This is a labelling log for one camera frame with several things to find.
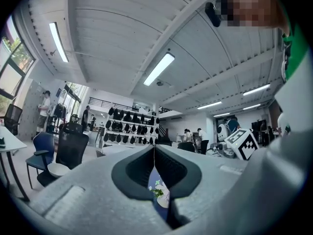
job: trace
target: office chair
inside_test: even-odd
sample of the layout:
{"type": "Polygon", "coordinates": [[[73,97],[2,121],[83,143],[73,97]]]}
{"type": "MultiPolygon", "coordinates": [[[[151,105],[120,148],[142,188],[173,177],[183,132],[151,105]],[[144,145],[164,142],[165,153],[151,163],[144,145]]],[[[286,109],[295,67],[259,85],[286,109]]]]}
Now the office chair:
{"type": "Polygon", "coordinates": [[[195,152],[195,148],[190,142],[181,142],[178,144],[178,149],[195,152]]]}
{"type": "MultiPolygon", "coordinates": [[[[55,162],[57,164],[63,164],[71,170],[82,163],[83,154],[89,141],[89,137],[81,133],[78,125],[80,124],[66,123],[59,134],[59,145],[55,162]]],[[[45,151],[34,153],[34,155],[42,157],[46,168],[44,172],[37,176],[37,180],[44,187],[56,180],[49,173],[47,163],[44,160],[47,153],[45,151]]]]}
{"type": "Polygon", "coordinates": [[[10,104],[6,110],[5,116],[0,117],[4,120],[4,126],[14,135],[18,134],[19,120],[22,114],[22,109],[16,105],[10,104]]]}
{"type": "Polygon", "coordinates": [[[44,157],[39,157],[35,153],[30,158],[26,159],[26,165],[27,165],[27,174],[29,179],[30,187],[33,189],[33,186],[31,184],[30,175],[29,175],[29,166],[36,168],[37,175],[38,175],[38,169],[39,170],[46,170],[45,163],[48,165],[52,163],[53,156],[54,156],[54,138],[52,134],[49,134],[47,132],[40,132],[37,136],[33,139],[33,144],[36,148],[35,153],[40,152],[47,152],[45,153],[44,157]]]}

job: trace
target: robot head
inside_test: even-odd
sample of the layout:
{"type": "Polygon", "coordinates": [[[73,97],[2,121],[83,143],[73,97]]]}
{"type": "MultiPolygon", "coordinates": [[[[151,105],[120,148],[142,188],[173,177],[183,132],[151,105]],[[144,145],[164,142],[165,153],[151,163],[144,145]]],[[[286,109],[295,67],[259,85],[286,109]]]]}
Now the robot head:
{"type": "Polygon", "coordinates": [[[219,141],[224,141],[224,139],[228,137],[228,130],[224,124],[220,124],[217,128],[217,136],[219,141]]]}

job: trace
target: table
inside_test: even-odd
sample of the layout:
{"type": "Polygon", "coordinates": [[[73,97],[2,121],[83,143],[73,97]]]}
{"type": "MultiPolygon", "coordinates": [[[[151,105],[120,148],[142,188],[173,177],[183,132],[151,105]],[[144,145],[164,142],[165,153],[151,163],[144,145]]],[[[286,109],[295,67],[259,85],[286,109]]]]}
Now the table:
{"type": "Polygon", "coordinates": [[[5,168],[4,168],[4,163],[3,163],[3,160],[2,160],[2,153],[6,152],[6,155],[8,157],[8,161],[9,161],[9,165],[10,165],[10,169],[12,171],[12,174],[13,174],[13,177],[14,177],[14,180],[16,181],[16,184],[18,185],[22,195],[23,195],[23,198],[25,201],[29,201],[29,198],[28,196],[26,195],[20,181],[19,181],[19,178],[16,174],[16,171],[15,171],[15,168],[14,168],[14,165],[13,165],[13,161],[12,161],[12,152],[14,150],[18,150],[18,149],[23,149],[23,148],[26,148],[27,145],[24,144],[23,142],[21,142],[18,138],[16,138],[6,127],[4,126],[0,126],[0,136],[3,136],[4,137],[4,142],[5,142],[5,148],[0,148],[0,162],[1,162],[1,166],[3,168],[3,172],[4,172],[4,176],[7,180],[7,188],[9,190],[10,188],[10,181],[9,181],[9,178],[6,174],[6,171],[5,171],[5,168]]]}

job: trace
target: display rack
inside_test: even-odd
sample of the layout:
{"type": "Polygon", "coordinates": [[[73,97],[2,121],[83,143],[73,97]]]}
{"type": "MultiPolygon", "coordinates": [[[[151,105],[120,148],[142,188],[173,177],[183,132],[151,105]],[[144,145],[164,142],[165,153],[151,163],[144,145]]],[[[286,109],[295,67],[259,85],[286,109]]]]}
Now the display rack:
{"type": "Polygon", "coordinates": [[[125,146],[125,147],[130,147],[130,148],[134,148],[134,147],[138,147],[138,146],[148,146],[149,145],[149,140],[150,138],[152,137],[153,139],[153,144],[155,143],[155,139],[158,137],[158,134],[156,133],[156,128],[159,128],[159,124],[156,123],[156,119],[157,119],[157,116],[152,116],[152,115],[147,115],[147,114],[142,114],[142,113],[138,113],[138,112],[133,112],[133,111],[129,111],[130,112],[130,115],[133,116],[135,113],[138,115],[138,118],[140,119],[141,116],[143,115],[145,118],[147,118],[148,120],[150,120],[152,117],[155,118],[155,124],[154,125],[149,125],[149,124],[143,124],[142,122],[140,123],[133,123],[133,122],[128,122],[128,121],[123,121],[123,120],[116,120],[116,119],[113,119],[113,115],[112,116],[109,116],[109,119],[111,121],[111,125],[113,122],[116,122],[116,123],[122,123],[123,124],[123,131],[122,132],[117,132],[117,131],[113,131],[111,129],[111,127],[109,129],[105,128],[105,131],[104,131],[104,136],[106,133],[108,133],[109,135],[120,135],[121,136],[121,142],[118,143],[117,141],[110,141],[107,140],[107,141],[104,141],[103,144],[106,144],[106,145],[122,145],[122,146],[125,146]],[[125,128],[125,125],[126,124],[129,124],[130,126],[130,133],[126,133],[124,131],[124,128],[125,128]],[[138,129],[138,126],[142,126],[142,127],[147,127],[148,128],[148,132],[145,134],[145,135],[142,135],[142,134],[137,134],[137,131],[135,132],[132,132],[131,131],[131,128],[132,126],[135,125],[136,126],[136,129],[138,129]],[[153,133],[150,133],[150,128],[153,127],[153,133]],[[126,143],[123,142],[123,137],[124,136],[128,136],[128,140],[126,143]],[[131,137],[134,136],[135,137],[135,142],[133,144],[130,143],[130,139],[131,137]],[[138,143],[138,140],[139,138],[146,138],[147,139],[147,143],[146,144],[143,144],[143,143],[138,143]]]}

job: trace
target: ceiling light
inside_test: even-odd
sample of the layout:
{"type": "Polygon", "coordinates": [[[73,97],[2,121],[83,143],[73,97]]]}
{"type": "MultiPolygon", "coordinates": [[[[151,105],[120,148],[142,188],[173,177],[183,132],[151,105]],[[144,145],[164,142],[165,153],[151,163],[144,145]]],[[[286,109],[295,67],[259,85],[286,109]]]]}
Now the ceiling light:
{"type": "Polygon", "coordinates": [[[250,106],[250,107],[243,108],[243,110],[249,110],[249,109],[251,109],[251,108],[255,108],[255,107],[258,107],[258,106],[260,106],[260,105],[261,105],[261,104],[252,105],[252,106],[250,106]]]}
{"type": "Polygon", "coordinates": [[[166,67],[168,67],[174,60],[175,57],[167,52],[162,60],[156,65],[156,67],[147,77],[147,79],[144,81],[144,84],[147,86],[151,85],[151,83],[162,73],[162,71],[164,71],[166,67]]]}
{"type": "Polygon", "coordinates": [[[60,38],[59,30],[58,30],[58,27],[57,27],[57,23],[56,22],[49,23],[49,26],[50,26],[50,30],[51,30],[51,33],[52,33],[52,36],[53,36],[53,40],[55,42],[55,45],[56,45],[56,47],[58,49],[58,52],[59,52],[63,62],[68,63],[67,56],[65,54],[63,45],[61,43],[61,38],[60,38]]]}
{"type": "Polygon", "coordinates": [[[219,115],[215,115],[215,116],[213,116],[213,117],[221,117],[221,116],[226,116],[226,115],[229,115],[229,113],[224,113],[224,114],[219,114],[219,115]]]}
{"type": "Polygon", "coordinates": [[[218,105],[218,104],[221,104],[221,103],[222,103],[221,101],[218,101],[218,102],[213,103],[213,104],[204,105],[204,106],[199,107],[198,110],[201,110],[201,109],[204,109],[204,108],[207,108],[207,107],[211,107],[211,106],[214,106],[214,105],[218,105]]]}
{"type": "Polygon", "coordinates": [[[259,87],[259,88],[254,89],[254,90],[252,90],[252,91],[245,92],[245,93],[244,93],[244,96],[249,95],[249,94],[252,94],[252,93],[255,93],[255,92],[259,92],[259,91],[261,91],[261,90],[265,90],[265,89],[267,89],[268,87],[270,87],[270,84],[266,84],[266,85],[264,85],[264,86],[261,86],[261,87],[259,87]]]}

